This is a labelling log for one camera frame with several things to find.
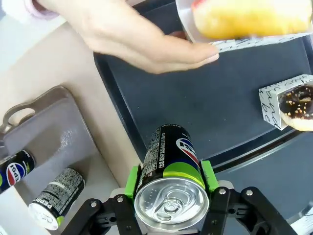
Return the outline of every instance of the bread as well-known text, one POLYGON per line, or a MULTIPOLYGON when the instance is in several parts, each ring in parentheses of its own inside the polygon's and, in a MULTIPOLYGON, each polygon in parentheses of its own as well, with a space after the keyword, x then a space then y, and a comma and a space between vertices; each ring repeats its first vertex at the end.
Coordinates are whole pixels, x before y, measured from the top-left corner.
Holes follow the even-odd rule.
POLYGON ((311 0, 196 0, 197 29, 211 39, 239 39, 305 32, 311 0))

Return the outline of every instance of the white sleeve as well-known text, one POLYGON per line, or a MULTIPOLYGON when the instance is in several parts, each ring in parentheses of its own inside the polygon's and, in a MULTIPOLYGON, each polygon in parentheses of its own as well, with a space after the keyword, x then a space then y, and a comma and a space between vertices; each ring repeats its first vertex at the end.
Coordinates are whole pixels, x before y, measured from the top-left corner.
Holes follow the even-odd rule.
POLYGON ((46 10, 38 11, 33 0, 2 0, 4 12, 21 23, 51 20, 58 16, 57 13, 46 10))

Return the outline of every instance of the paper box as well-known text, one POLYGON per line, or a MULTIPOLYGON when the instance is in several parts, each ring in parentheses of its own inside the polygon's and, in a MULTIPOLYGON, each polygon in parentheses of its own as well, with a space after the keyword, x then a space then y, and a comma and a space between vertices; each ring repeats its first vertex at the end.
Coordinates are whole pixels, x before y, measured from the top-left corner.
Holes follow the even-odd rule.
POLYGON ((284 130, 287 125, 281 119, 279 99, 284 92, 304 84, 313 86, 313 75, 303 74, 259 89, 263 119, 279 130, 284 130))
POLYGON ((191 11, 191 4, 194 0, 176 0, 177 11, 182 26, 186 32, 186 36, 192 42, 212 43, 220 50, 220 52, 242 49, 246 47, 257 47, 269 44, 284 43, 295 38, 303 37, 313 33, 313 27, 305 33, 288 34, 283 36, 271 36, 263 38, 248 38, 240 40, 210 40, 202 36, 196 28, 194 17, 191 11))

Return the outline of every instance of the chocolate glaze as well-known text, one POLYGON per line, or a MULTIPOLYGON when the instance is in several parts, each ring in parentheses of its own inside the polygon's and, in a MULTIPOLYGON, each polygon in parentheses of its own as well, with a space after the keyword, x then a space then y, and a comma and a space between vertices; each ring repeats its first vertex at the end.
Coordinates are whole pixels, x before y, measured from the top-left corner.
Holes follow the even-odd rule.
POLYGON ((299 86, 285 92, 279 100, 280 110, 290 118, 313 119, 313 87, 299 86))

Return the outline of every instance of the soda can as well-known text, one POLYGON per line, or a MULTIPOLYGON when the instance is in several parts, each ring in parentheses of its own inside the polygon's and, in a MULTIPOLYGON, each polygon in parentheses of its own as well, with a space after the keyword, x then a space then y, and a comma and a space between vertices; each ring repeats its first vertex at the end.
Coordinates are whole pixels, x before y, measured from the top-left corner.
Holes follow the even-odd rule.
POLYGON ((0 160, 0 194, 28 175, 35 165, 34 157, 26 150, 0 160))
POLYGON ((28 205, 31 216, 48 230, 57 230, 85 188, 83 176, 66 168, 28 205))
POLYGON ((168 232, 191 227, 207 213, 199 161, 188 132, 168 124, 152 135, 134 200, 146 225, 168 232))

